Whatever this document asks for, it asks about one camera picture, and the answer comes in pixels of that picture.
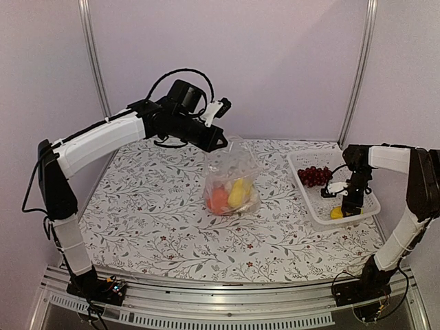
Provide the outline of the clear zip top bag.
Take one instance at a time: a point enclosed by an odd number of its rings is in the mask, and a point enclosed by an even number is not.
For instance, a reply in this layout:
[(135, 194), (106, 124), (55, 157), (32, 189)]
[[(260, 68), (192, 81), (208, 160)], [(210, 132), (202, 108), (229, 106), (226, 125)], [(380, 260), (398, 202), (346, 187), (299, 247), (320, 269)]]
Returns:
[(251, 177), (254, 180), (256, 202), (237, 209), (229, 207), (229, 211), (219, 216), (255, 212), (259, 209), (261, 199), (255, 187), (255, 181), (261, 173), (261, 167), (247, 141), (237, 135), (231, 135), (228, 137), (228, 145), (225, 148), (205, 154), (204, 160), (203, 174), (205, 186), (203, 189), (203, 200), (205, 204), (211, 196), (213, 189), (223, 187), (230, 194), (236, 180), (243, 177)]

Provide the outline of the white cauliflower toy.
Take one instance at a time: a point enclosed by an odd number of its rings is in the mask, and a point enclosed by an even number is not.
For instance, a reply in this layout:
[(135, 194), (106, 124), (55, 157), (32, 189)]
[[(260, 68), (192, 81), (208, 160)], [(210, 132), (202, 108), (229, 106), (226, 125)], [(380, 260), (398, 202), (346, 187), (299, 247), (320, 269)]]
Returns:
[(243, 189), (242, 206), (254, 204), (256, 202), (254, 180), (251, 177), (243, 177), (241, 178), (241, 186)]

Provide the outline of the yellow lemon toy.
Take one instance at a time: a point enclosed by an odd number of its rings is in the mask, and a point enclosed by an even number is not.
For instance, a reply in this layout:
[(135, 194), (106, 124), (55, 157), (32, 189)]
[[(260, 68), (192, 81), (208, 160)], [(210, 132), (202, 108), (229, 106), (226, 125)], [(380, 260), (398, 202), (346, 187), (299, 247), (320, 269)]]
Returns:
[(228, 196), (228, 205), (233, 209), (240, 208), (245, 200), (244, 180), (240, 178), (236, 180), (232, 186)]

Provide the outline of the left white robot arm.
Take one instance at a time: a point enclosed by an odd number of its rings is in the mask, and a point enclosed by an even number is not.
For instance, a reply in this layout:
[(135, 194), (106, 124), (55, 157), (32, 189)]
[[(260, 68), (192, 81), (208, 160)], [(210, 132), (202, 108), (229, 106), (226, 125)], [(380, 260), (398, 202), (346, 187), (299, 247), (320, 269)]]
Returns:
[(227, 98), (209, 102), (202, 114), (194, 112), (202, 90), (176, 80), (168, 94), (158, 101), (139, 100), (69, 137), (38, 146), (38, 184), (46, 213), (53, 223), (60, 250), (75, 286), (87, 298), (102, 293), (102, 283), (89, 272), (93, 269), (78, 226), (78, 202), (68, 180), (79, 170), (104, 155), (143, 139), (174, 137), (183, 143), (211, 152), (227, 146), (223, 129), (212, 121), (232, 106)]

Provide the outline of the yellow banana toy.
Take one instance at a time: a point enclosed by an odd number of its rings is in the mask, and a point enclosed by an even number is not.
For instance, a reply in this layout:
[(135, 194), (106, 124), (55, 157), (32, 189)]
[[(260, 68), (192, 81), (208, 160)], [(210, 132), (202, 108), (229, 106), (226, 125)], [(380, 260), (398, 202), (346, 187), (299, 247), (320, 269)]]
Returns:
[(344, 214), (342, 212), (342, 208), (340, 206), (334, 208), (330, 213), (330, 217), (332, 219), (343, 219)]

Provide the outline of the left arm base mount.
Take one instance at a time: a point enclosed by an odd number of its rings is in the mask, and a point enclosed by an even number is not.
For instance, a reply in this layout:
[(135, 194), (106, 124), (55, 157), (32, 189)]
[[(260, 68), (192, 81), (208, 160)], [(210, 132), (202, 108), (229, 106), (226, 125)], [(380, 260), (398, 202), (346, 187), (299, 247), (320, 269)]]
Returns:
[(125, 280), (117, 279), (114, 275), (106, 279), (98, 278), (94, 267), (81, 275), (71, 274), (67, 286), (67, 293), (72, 296), (115, 306), (122, 306), (126, 292)]

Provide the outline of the orange pumpkin toy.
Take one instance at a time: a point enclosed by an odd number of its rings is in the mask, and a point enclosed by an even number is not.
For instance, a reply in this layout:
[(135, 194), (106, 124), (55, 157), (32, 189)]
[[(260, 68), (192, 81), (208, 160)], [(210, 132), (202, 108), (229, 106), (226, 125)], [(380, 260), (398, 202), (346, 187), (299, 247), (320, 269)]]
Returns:
[(206, 201), (208, 209), (215, 215), (222, 215), (229, 211), (228, 196), (228, 192), (223, 187), (213, 189)]

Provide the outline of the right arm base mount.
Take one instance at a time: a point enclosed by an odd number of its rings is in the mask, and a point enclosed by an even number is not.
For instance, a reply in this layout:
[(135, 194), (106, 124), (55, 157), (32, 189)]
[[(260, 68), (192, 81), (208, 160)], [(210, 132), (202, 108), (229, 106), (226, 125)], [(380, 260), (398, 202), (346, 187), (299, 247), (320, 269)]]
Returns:
[(331, 293), (336, 305), (340, 307), (363, 303), (389, 295), (391, 293), (390, 279), (396, 271), (396, 267), (388, 271), (379, 270), (374, 256), (371, 256), (364, 265), (359, 278), (346, 283), (332, 282)]

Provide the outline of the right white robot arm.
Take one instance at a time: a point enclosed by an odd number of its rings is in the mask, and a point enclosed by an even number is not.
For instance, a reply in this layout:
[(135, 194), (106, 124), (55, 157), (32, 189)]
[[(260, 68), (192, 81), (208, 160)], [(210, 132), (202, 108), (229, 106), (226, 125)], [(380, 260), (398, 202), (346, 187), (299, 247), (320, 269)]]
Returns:
[(351, 177), (344, 188), (341, 211), (359, 215), (374, 170), (404, 176), (401, 219), (385, 244), (371, 257), (369, 266), (379, 274), (394, 272), (409, 254), (430, 222), (439, 218), (439, 150), (398, 145), (350, 144), (342, 153)]

